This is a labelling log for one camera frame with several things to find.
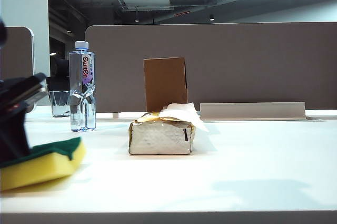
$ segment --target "cardboard box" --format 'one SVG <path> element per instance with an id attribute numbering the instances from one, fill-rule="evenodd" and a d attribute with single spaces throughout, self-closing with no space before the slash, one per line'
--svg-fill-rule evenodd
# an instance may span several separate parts
<path id="1" fill-rule="evenodd" d="M 145 59 L 144 77 L 147 112 L 188 103 L 185 58 Z"/>

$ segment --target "partition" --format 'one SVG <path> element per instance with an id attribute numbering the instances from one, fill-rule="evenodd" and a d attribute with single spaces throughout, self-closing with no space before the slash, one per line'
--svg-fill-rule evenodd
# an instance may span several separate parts
<path id="1" fill-rule="evenodd" d="M 189 101 L 337 108 L 337 22 L 91 26 L 97 111 L 145 111 L 143 59 L 185 57 Z"/>
<path id="2" fill-rule="evenodd" d="M 26 27 L 7 27 L 7 42 L 0 55 L 0 79 L 34 74 L 32 31 Z"/>

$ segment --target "tissue box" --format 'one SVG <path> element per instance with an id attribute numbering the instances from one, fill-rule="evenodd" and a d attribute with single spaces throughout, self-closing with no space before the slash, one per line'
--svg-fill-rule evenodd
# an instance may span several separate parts
<path id="1" fill-rule="evenodd" d="M 195 126 L 189 121 L 146 113 L 129 127 L 130 154 L 190 154 Z"/>

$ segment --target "water bottle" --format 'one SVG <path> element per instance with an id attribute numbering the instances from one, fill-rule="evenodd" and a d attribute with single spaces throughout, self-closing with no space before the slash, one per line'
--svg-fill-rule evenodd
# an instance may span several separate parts
<path id="1" fill-rule="evenodd" d="M 91 131 L 96 128 L 95 54 L 86 41 L 75 42 L 69 52 L 71 130 Z"/>

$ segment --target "bottle cap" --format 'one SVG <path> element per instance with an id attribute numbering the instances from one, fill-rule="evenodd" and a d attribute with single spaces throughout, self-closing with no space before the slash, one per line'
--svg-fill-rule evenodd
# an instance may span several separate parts
<path id="1" fill-rule="evenodd" d="M 75 49 L 89 49 L 89 43 L 87 41 L 76 41 Z"/>

